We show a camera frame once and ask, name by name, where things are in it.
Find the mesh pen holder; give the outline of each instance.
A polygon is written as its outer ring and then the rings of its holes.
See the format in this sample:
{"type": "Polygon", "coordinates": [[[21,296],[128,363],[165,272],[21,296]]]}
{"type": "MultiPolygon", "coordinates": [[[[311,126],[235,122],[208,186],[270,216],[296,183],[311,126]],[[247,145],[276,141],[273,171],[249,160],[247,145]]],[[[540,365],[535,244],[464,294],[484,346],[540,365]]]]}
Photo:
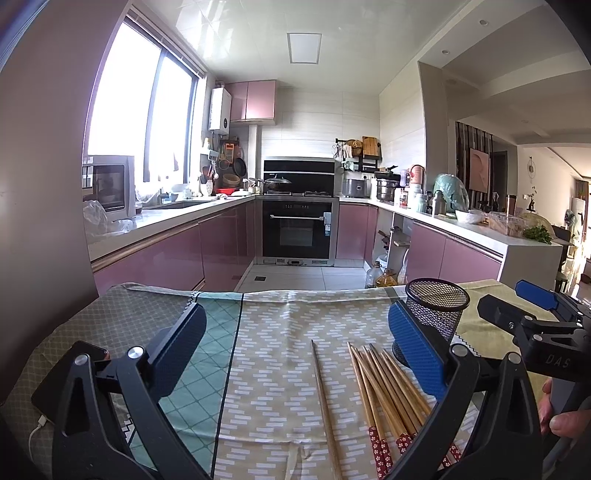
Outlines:
{"type": "MultiPolygon", "coordinates": [[[[470,303],[467,291],[438,278],[416,278],[406,285],[405,291],[406,305],[418,321],[435,327],[447,343],[451,343],[462,312],[470,303]]],[[[396,341],[392,352],[400,363],[408,367],[396,341]]]]}

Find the screw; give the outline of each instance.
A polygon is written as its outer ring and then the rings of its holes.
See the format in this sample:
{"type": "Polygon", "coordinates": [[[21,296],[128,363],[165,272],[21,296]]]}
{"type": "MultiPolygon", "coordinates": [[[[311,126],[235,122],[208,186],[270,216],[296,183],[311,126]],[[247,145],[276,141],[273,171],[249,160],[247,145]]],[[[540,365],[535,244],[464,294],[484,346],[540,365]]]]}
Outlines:
{"type": "Polygon", "coordinates": [[[519,365],[521,363],[521,357],[518,353],[511,352],[508,356],[509,362],[515,365],[519,365]]]}
{"type": "Polygon", "coordinates": [[[452,353],[455,356],[466,356],[468,354],[468,349],[463,346],[461,343],[455,343],[452,346],[452,353]]]}
{"type": "Polygon", "coordinates": [[[144,354],[144,349],[140,346],[133,346],[129,350],[127,350],[127,356],[129,358],[139,358],[144,354]]]}
{"type": "Polygon", "coordinates": [[[76,365],[84,365],[86,362],[88,361],[88,355],[86,355],[85,353],[78,355],[76,357],[76,359],[74,360],[74,363],[76,365]]]}

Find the oven door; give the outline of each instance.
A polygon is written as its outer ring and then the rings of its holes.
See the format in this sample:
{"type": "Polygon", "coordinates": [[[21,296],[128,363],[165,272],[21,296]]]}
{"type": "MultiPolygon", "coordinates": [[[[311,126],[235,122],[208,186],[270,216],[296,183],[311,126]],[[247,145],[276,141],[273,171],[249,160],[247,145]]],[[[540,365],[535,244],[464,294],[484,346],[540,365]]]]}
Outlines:
{"type": "Polygon", "coordinates": [[[328,260],[331,216],[329,202],[263,202],[263,257],[328,260]]]}

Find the cutting board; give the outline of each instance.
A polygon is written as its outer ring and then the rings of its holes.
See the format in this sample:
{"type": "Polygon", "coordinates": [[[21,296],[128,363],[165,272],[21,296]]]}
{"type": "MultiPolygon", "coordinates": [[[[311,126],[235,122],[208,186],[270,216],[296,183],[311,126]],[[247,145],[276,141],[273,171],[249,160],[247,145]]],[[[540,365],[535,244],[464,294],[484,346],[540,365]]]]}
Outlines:
{"type": "Polygon", "coordinates": [[[375,137],[363,137],[363,154],[364,155],[379,155],[378,139],[375,137]]]}

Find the ceiling light panel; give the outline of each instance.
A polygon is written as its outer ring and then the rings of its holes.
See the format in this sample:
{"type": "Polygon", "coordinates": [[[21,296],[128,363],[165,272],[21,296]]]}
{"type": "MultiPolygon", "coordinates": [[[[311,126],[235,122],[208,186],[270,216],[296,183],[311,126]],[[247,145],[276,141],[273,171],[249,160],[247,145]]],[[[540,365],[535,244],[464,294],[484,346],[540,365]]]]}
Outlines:
{"type": "Polygon", "coordinates": [[[287,46],[291,63],[318,63],[320,58],[320,33],[288,33],[287,46]]]}

